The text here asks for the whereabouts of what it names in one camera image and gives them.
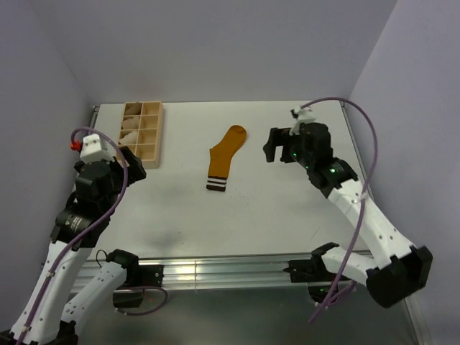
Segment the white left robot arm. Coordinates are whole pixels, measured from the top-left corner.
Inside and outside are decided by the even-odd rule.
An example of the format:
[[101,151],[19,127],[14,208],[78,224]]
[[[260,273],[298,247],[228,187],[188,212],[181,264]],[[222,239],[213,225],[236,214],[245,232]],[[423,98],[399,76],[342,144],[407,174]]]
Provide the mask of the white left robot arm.
[[75,189],[55,219],[45,265],[21,316],[1,332],[2,344],[76,344],[83,319],[101,299],[120,285],[139,281],[137,257],[117,249],[98,277],[68,298],[127,187],[147,176],[129,147],[116,152],[110,156],[101,147],[80,149]]

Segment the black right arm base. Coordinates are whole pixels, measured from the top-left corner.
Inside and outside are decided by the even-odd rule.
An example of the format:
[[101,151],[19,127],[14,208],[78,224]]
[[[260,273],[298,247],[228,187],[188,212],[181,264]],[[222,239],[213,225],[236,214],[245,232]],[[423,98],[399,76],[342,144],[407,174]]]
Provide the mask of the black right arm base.
[[[324,282],[322,286],[308,287],[308,293],[315,305],[319,305],[326,298],[328,292],[334,283],[336,273],[330,273],[326,270],[319,253],[312,253],[310,259],[290,260],[288,267],[284,272],[290,275],[291,283],[313,283]],[[354,290],[356,283],[351,284],[351,280],[342,276],[340,281],[348,282],[347,286],[340,283],[336,286],[332,293],[330,305],[337,304],[341,299]]]

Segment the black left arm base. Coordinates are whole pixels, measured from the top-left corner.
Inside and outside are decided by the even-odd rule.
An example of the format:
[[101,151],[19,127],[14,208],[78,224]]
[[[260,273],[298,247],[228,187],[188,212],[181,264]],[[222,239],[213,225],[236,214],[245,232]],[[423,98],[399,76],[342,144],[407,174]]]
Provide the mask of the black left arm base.
[[168,293],[162,287],[163,277],[163,265],[140,265],[134,276],[114,291],[112,295],[114,307],[127,310],[140,308],[143,302],[151,302],[157,303],[154,310],[159,310],[168,300]]

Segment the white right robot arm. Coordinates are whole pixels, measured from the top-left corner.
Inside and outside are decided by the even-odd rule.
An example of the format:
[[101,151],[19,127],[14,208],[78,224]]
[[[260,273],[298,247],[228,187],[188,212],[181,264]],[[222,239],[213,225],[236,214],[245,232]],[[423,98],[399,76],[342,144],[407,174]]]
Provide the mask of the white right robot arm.
[[286,272],[292,282],[310,282],[337,277],[365,286],[373,300],[389,308],[423,289],[428,281],[433,255],[401,234],[363,189],[351,166],[335,157],[331,134],[325,124],[301,124],[272,128],[263,147],[268,162],[282,148],[281,162],[296,162],[305,168],[310,183],[343,213],[362,238],[370,257],[329,242],[310,254],[310,259],[290,262]]

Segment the mustard yellow striped sock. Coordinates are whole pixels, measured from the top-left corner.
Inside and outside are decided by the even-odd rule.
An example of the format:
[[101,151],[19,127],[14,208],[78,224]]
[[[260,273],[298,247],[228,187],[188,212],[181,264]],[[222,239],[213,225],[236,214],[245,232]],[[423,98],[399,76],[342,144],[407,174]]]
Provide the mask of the mustard yellow striped sock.
[[239,125],[233,125],[228,129],[222,140],[210,148],[210,163],[206,181],[207,190],[226,191],[231,161],[245,143],[246,138],[246,129]]

